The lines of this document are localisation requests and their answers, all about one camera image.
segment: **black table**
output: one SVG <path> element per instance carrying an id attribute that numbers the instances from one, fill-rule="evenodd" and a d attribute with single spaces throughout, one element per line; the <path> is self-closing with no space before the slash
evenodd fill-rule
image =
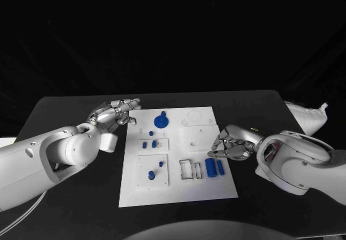
<path id="1" fill-rule="evenodd" d="M 211 106 L 219 129 L 236 124 L 253 126 L 269 135 L 281 130 L 302 133 L 279 94 L 257 90 L 44 97 L 17 141 L 76 126 L 103 101 L 131 98 L 141 99 L 144 109 Z M 122 239 L 155 226 L 201 219 L 246 222 L 294 237 L 346 233 L 346 206 L 314 189 L 302 196 L 282 191 L 255 174 L 255 156 L 245 161 L 227 160 L 237 198 L 118 208 L 126 127 L 119 127 L 115 134 L 115 152 L 99 151 L 92 164 L 47 191 L 38 206 L 1 239 Z M 34 201 L 0 213 L 1 229 Z"/>

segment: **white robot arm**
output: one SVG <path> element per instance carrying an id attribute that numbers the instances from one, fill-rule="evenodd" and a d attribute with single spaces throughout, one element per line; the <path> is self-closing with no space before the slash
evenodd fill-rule
<path id="1" fill-rule="evenodd" d="M 322 144 L 321 146 L 302 137 Z M 226 150 L 214 151 L 223 143 Z M 227 125 L 219 133 L 207 156 L 245 160 L 256 154 L 255 173 L 286 192 L 302 195 L 308 188 L 325 193 L 346 205 L 346 150 L 334 150 L 319 140 L 282 131 L 265 136 L 255 128 Z"/>
<path id="2" fill-rule="evenodd" d="M 118 125 L 136 124 L 129 110 L 139 99 L 102 103 L 77 126 L 61 127 L 0 148 L 0 212 L 23 204 L 93 161 L 97 151 L 113 152 Z"/>

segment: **robotic hand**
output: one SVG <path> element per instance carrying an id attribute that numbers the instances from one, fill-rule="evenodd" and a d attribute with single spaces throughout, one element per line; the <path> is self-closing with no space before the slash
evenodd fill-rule
<path id="1" fill-rule="evenodd" d="M 118 137 L 112 132 L 118 125 L 136 124 L 128 111 L 141 109 L 138 103 L 139 99 L 102 103 L 80 125 L 61 127 L 0 148 L 0 212 L 76 174 L 99 150 L 113 152 Z"/>
<path id="2" fill-rule="evenodd" d="M 220 143 L 226 150 L 214 151 Z M 245 160 L 256 154 L 255 173 L 282 190 L 302 195 L 314 188 L 346 205 L 346 150 L 334 150 L 324 142 L 295 132 L 265 136 L 255 128 L 243 129 L 236 125 L 226 126 L 210 149 L 207 156 L 211 158 Z"/>

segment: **blue object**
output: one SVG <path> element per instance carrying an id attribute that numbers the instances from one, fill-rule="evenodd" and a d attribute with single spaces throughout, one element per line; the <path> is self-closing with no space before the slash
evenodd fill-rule
<path id="1" fill-rule="evenodd" d="M 168 119 L 165 117 L 165 112 L 161 111 L 159 116 L 157 116 L 152 120 L 152 124 L 157 128 L 162 129 L 168 125 Z"/>
<path id="2" fill-rule="evenodd" d="M 217 176 L 216 173 L 216 167 L 214 167 L 214 159 L 213 158 L 207 158 L 204 160 L 204 166 L 206 166 L 206 175 L 208 178 L 214 178 Z"/>
<path id="3" fill-rule="evenodd" d="M 219 172 L 219 175 L 223 176 L 223 175 L 224 175 L 224 171 L 223 171 L 223 167 L 221 167 L 221 161 L 217 160 L 216 163 L 217 163 L 217 172 Z"/>
<path id="4" fill-rule="evenodd" d="M 148 172 L 148 179 L 149 179 L 149 180 L 154 180 L 154 178 L 155 178 L 154 172 L 149 171 L 149 172 Z"/>

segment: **white fabric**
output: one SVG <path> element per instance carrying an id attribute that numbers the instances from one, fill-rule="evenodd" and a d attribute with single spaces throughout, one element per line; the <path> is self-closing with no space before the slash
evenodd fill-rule
<path id="1" fill-rule="evenodd" d="M 285 105 L 296 120 L 296 123 L 307 136 L 311 136 L 321 128 L 327 121 L 325 107 L 327 103 L 322 103 L 318 109 L 304 108 L 285 101 Z"/>

